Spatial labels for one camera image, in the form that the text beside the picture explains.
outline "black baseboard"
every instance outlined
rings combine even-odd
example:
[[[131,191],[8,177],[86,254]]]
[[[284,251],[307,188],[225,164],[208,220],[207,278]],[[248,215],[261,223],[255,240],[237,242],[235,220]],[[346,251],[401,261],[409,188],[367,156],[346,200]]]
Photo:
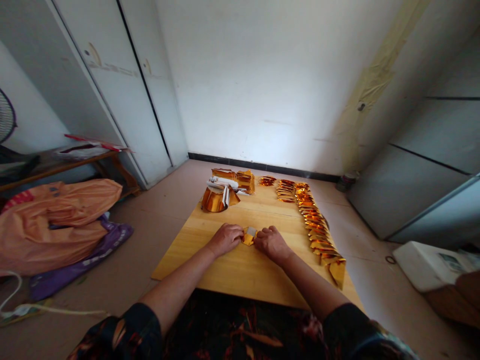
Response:
[[[300,178],[321,180],[321,181],[327,181],[331,183],[336,183],[340,179],[340,176],[337,176],[337,175],[328,175],[328,174],[322,174],[319,172],[311,172],[311,171],[305,171],[305,170],[292,169],[288,167],[273,166],[273,165],[262,164],[259,162],[235,160],[235,159],[230,159],[228,157],[203,155],[203,154],[197,154],[193,152],[188,153],[188,158],[192,160],[200,160],[200,161],[205,161],[209,163],[230,165],[230,166],[236,166],[236,167],[241,167],[246,169],[263,170],[271,173],[292,175]]]

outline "cabinet door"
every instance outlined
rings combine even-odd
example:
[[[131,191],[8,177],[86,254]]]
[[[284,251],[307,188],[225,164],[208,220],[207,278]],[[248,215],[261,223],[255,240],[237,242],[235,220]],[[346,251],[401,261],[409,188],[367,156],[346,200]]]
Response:
[[[480,172],[480,100],[425,99],[390,143],[476,175]]]
[[[378,237],[385,239],[469,179],[387,145],[362,173],[348,200]]]
[[[480,30],[442,71],[428,91],[430,97],[480,98]]]
[[[439,248],[458,247],[480,239],[480,181],[473,178],[469,186],[448,201],[415,221],[388,241],[416,241]]]
[[[168,153],[172,164],[178,166],[188,159],[187,142],[157,7],[154,0],[121,0],[120,3]]]
[[[154,185],[172,164],[117,2],[54,2],[147,184]]]

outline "white electrical cord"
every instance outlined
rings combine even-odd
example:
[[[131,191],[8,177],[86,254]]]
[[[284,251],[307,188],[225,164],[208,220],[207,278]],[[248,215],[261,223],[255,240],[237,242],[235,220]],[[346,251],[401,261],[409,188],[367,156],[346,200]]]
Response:
[[[34,308],[34,309],[39,309],[39,310],[44,310],[44,311],[48,311],[48,312],[51,312],[51,313],[58,313],[58,314],[66,314],[66,315],[93,315],[93,314],[105,314],[107,316],[110,316],[110,314],[105,311],[105,310],[95,310],[95,311],[73,311],[73,310],[63,310],[63,309],[59,309],[59,308],[54,308],[54,307],[48,307],[48,306],[43,306],[43,305],[38,305],[38,304],[21,304],[21,305],[18,305],[15,310],[13,311],[2,311],[2,309],[4,308],[5,304],[7,304],[9,302],[9,300],[11,298],[14,297],[14,295],[20,290],[20,288],[22,287],[22,277],[17,274],[16,272],[14,271],[10,271],[10,270],[2,270],[0,269],[0,272],[4,272],[4,273],[8,273],[10,275],[13,275],[16,277],[16,279],[18,280],[18,285],[15,289],[15,291],[9,296],[6,298],[6,300],[4,302],[1,303],[0,305],[0,315],[2,318],[6,319],[6,318],[10,318],[12,316],[18,316],[18,317],[21,317],[21,316],[24,316],[26,314],[28,314],[29,310]]]

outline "wooden tabletop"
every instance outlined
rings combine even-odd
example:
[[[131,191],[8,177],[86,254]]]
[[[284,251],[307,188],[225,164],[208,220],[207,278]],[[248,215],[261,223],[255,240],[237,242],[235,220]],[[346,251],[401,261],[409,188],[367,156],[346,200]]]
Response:
[[[223,223],[230,223],[244,228],[251,226],[257,230],[275,225],[292,250],[318,274],[334,284],[330,273],[319,264],[319,257],[310,250],[308,230],[305,229],[297,205],[278,201],[275,186],[259,186],[258,180],[255,181],[255,194],[239,195],[240,203],[230,206],[226,211],[207,213],[201,210],[199,202],[151,277],[162,280],[203,247]],[[197,287],[309,309],[297,288],[277,265],[254,246],[242,243],[217,259]],[[348,272],[345,273],[342,292],[363,310]]]

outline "dark patterned shirt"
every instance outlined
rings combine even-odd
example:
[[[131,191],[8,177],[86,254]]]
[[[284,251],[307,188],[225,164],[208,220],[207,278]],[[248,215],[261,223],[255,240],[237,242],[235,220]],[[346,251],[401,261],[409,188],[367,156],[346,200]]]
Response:
[[[417,359],[353,304],[323,326],[309,311],[196,290],[162,340],[153,311],[134,304],[93,326],[69,359]]]

